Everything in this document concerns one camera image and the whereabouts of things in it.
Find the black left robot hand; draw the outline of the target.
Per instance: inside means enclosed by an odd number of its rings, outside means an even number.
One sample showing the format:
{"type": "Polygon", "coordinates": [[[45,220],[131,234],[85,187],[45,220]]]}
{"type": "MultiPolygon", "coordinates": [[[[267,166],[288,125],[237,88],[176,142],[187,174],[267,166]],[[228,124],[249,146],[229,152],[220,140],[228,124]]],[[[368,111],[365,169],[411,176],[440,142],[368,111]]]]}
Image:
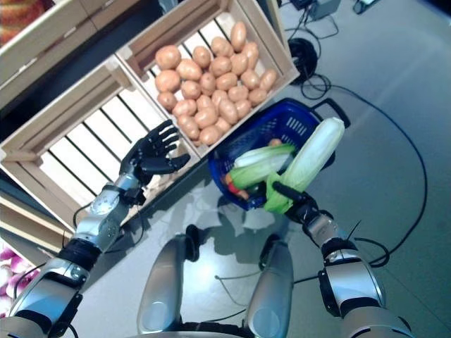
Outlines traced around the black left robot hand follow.
{"type": "Polygon", "coordinates": [[[120,176],[134,177],[141,187],[148,185],[155,175],[168,175],[182,169],[191,156],[170,157],[177,149],[179,131],[172,120],[165,120],[144,137],[138,139],[121,161],[120,176]]]}

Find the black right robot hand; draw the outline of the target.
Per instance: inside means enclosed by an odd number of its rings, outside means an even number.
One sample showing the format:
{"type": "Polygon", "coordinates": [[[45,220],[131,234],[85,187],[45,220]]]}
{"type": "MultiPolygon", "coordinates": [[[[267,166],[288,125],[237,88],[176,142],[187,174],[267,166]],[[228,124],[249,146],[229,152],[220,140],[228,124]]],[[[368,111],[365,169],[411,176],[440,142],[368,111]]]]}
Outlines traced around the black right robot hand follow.
{"type": "Polygon", "coordinates": [[[316,201],[306,192],[299,192],[281,182],[274,182],[273,188],[292,202],[284,214],[293,222],[306,225],[319,215],[316,201]]]}

